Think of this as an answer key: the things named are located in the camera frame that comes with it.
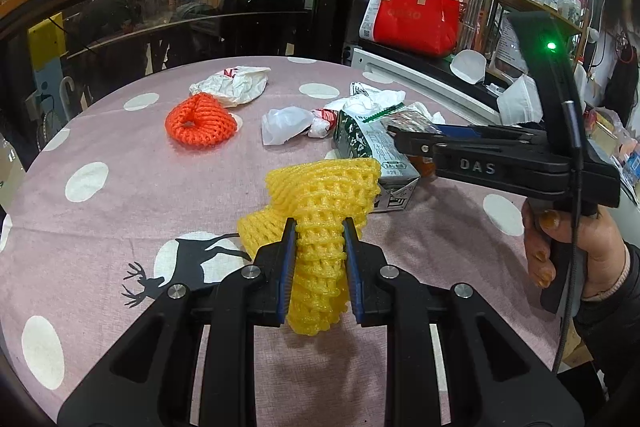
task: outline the yellow foam fruit net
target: yellow foam fruit net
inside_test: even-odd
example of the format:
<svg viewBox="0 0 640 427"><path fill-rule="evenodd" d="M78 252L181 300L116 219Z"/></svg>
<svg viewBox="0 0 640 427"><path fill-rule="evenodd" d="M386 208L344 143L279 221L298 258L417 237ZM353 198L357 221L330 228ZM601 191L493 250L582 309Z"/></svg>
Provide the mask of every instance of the yellow foam fruit net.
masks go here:
<svg viewBox="0 0 640 427"><path fill-rule="evenodd" d="M342 222L358 232L380 193L380 164L373 158L324 160L275 169L265 179L271 204L241 218L238 233L252 259L282 238L287 217L296 220L296 267L287 322L303 335L328 330L346 311Z"/></svg>

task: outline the screw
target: screw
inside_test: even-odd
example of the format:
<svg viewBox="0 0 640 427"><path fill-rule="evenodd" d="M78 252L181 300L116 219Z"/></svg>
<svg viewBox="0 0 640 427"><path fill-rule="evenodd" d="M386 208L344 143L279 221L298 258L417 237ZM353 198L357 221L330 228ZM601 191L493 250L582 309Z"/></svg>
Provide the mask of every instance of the screw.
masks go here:
<svg viewBox="0 0 640 427"><path fill-rule="evenodd" d="M172 299L182 299L186 293L187 286L184 284L172 284L166 291L166 294Z"/></svg>
<svg viewBox="0 0 640 427"><path fill-rule="evenodd" d="M456 284L453 288L453 291L458 297L462 297L463 299L468 299L471 295L474 294L474 289L465 283Z"/></svg>
<svg viewBox="0 0 640 427"><path fill-rule="evenodd" d="M385 279L395 279L396 277L398 277L398 275L400 275L400 272L395 266L387 264L386 266L380 268L380 275L382 275L382 277L384 277Z"/></svg>
<svg viewBox="0 0 640 427"><path fill-rule="evenodd" d="M255 279L260 275L260 267L255 264L248 264L240 271L240 274L245 279Z"/></svg>

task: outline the red bag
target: red bag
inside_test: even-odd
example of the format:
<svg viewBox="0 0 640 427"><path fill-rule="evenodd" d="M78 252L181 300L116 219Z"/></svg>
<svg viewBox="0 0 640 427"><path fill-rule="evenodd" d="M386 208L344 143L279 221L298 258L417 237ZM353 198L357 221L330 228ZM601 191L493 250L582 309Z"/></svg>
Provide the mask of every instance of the red bag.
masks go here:
<svg viewBox="0 0 640 427"><path fill-rule="evenodd" d="M381 44L445 57L456 47L460 2L456 0L382 0L373 27Z"/></svg>

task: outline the polka dot tablecloth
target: polka dot tablecloth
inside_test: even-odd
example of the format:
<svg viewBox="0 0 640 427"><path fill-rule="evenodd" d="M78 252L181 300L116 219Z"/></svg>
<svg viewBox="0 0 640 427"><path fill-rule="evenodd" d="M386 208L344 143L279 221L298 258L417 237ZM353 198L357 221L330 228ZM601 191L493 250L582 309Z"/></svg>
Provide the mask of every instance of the polka dot tablecloth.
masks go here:
<svg viewBox="0 0 640 427"><path fill-rule="evenodd" d="M164 118L190 84L240 65L271 72L258 99L231 109L238 133L212 150L169 139ZM409 102L464 123L381 75L307 58L236 57L147 76L92 105L46 146L2 226L0 325L11 364L52 418L172 281L197 289L248 263L236 222L267 203L268 171L335 157L329 137L263 146L262 115L322 107L354 81L407 90ZM405 210L369 217L364 239L421 282L473 285L550 364L558 325L527 280L522 200L422 180ZM315 337L257 328L258 425L381 426L385 357L385 329L362 329L350 314Z"/></svg>

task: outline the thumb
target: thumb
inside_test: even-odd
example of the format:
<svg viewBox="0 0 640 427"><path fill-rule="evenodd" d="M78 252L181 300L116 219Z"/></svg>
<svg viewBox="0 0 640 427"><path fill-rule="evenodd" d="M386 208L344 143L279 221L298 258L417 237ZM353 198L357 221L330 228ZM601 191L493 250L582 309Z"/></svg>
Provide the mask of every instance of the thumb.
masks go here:
<svg viewBox="0 0 640 427"><path fill-rule="evenodd" d="M545 210L538 218L540 228L552 239L560 243L571 242L571 214L558 210ZM596 219L588 216L580 217L578 226L577 246L581 250L589 251L597 243Z"/></svg>

